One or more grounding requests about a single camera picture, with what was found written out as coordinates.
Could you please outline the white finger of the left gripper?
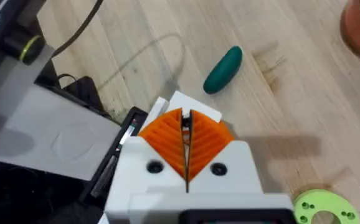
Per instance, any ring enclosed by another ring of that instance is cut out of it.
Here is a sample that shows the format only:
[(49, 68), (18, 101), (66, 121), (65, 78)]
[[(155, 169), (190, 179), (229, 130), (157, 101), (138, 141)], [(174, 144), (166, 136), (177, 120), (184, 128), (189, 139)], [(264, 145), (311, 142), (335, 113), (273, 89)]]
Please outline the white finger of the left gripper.
[(166, 100), (162, 97), (158, 97), (158, 99), (153, 104), (150, 112), (148, 113), (148, 115), (141, 127), (141, 130), (144, 130), (144, 128), (147, 127), (152, 121), (154, 121), (157, 117), (159, 117), (161, 114), (163, 114), (166, 111), (168, 105), (169, 105), (168, 100)]

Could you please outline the bare white finger of the left gripper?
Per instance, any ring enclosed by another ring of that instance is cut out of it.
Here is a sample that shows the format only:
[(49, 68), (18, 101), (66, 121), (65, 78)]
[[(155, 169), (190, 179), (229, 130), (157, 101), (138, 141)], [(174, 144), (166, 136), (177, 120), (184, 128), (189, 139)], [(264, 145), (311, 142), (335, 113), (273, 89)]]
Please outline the bare white finger of the left gripper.
[(169, 112), (178, 108), (181, 109), (183, 116), (189, 115), (190, 110), (194, 110), (210, 117), (210, 119), (217, 123), (222, 119), (221, 112), (195, 100), (194, 98), (191, 98), (190, 96), (185, 95), (184, 93), (181, 93), (180, 91), (175, 91), (169, 100), (166, 111)]

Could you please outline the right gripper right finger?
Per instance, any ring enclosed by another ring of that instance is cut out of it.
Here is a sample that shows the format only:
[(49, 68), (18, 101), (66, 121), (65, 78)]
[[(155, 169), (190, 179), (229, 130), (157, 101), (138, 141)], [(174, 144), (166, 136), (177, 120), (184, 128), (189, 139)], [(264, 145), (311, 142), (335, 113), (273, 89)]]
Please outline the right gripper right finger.
[(245, 141), (222, 121), (190, 111), (187, 191), (190, 194), (262, 194), (257, 168)]

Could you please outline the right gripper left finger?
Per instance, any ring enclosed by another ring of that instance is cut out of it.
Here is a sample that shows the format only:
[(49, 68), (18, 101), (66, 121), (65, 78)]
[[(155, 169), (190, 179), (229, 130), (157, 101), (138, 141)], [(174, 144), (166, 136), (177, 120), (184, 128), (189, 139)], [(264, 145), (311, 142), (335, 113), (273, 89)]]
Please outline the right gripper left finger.
[(105, 214), (109, 218), (177, 217), (187, 210), (182, 110), (167, 112), (128, 138)]

